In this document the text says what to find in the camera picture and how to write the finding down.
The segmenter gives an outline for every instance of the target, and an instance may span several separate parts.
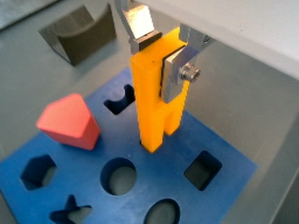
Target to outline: metal bracket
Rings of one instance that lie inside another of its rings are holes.
[[[183,91],[183,81],[195,82],[201,69],[194,65],[197,56],[213,42],[211,37],[194,30],[189,25],[181,25],[181,40],[187,42],[183,49],[177,50],[163,62],[162,99],[166,103]]]
[[[133,0],[115,0],[117,11],[129,34],[131,53],[137,54],[150,46],[163,34],[155,30],[150,9]]]

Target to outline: white surface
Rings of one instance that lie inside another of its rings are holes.
[[[141,0],[299,80],[298,0]]]

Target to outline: hexagonal hole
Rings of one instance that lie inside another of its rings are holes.
[[[50,155],[44,155],[31,159],[24,168],[22,181],[27,190],[35,190],[51,183],[56,170],[56,164]]]

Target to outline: shape hole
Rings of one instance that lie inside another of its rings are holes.
[[[6,202],[6,197],[2,192],[0,192],[0,205],[2,205],[0,209],[2,223],[18,224],[12,210]]]
[[[75,197],[71,195],[64,210],[51,213],[51,220],[56,224],[83,224],[91,210],[91,206],[78,206]]]
[[[222,167],[221,161],[205,150],[193,161],[183,176],[203,191],[210,185]]]
[[[137,183],[137,168],[133,162],[122,157],[111,160],[103,168],[101,183],[113,195],[129,193]]]
[[[121,101],[105,101],[105,105],[114,115],[119,115],[122,111],[129,107],[129,105],[137,100],[135,89],[130,86],[125,86],[126,95]]]
[[[35,190],[51,183],[56,164],[52,158],[46,155],[30,160],[23,170],[22,181],[27,190]]]
[[[181,207],[175,200],[163,199],[151,207],[145,224],[178,224],[181,220]]]

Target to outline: square hole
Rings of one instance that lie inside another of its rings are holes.
[[[221,161],[205,150],[186,169],[183,176],[203,191],[222,167]]]

